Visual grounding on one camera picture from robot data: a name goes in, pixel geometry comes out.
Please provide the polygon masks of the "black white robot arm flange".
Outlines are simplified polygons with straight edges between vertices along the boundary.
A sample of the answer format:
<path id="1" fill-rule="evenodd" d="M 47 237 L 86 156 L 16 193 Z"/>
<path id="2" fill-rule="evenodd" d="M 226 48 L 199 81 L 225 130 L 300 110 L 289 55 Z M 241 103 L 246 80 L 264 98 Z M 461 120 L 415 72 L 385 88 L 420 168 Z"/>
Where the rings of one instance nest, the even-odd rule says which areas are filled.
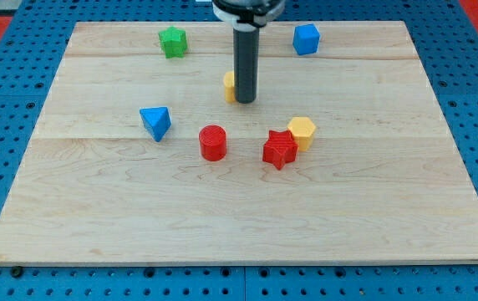
<path id="1" fill-rule="evenodd" d="M 243 32 L 263 28 L 280 16 L 285 0 L 212 0 L 214 14 Z"/>

